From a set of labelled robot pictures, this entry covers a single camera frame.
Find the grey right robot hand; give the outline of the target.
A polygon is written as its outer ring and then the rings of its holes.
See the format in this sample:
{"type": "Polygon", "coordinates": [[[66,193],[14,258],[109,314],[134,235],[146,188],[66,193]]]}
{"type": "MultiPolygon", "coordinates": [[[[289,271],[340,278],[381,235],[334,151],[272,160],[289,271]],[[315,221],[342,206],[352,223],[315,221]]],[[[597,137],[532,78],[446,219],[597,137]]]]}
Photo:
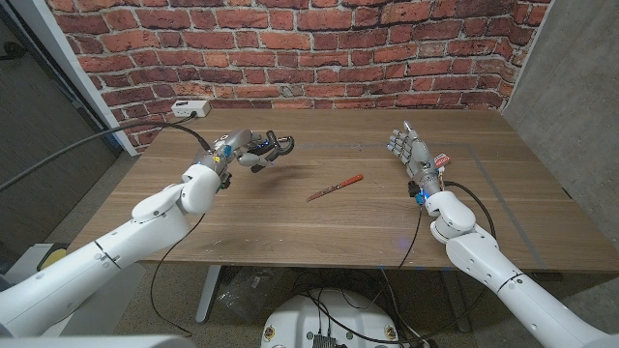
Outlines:
{"type": "Polygon", "coordinates": [[[434,157],[408,121],[403,122],[403,130],[393,130],[387,149],[404,164],[407,175],[420,190],[428,196],[441,191],[434,157]]]}

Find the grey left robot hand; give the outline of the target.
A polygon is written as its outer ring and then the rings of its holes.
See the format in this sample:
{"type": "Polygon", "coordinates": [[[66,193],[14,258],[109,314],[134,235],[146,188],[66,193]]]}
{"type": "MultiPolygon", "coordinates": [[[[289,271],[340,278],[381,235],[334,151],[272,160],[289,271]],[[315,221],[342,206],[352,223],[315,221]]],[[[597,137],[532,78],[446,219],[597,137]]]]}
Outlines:
{"type": "Polygon", "coordinates": [[[234,130],[218,138],[202,158],[202,164],[222,176],[227,166],[237,160],[239,164],[258,172],[283,156],[286,149],[275,134],[268,130],[264,135],[249,129],[234,130]]]}

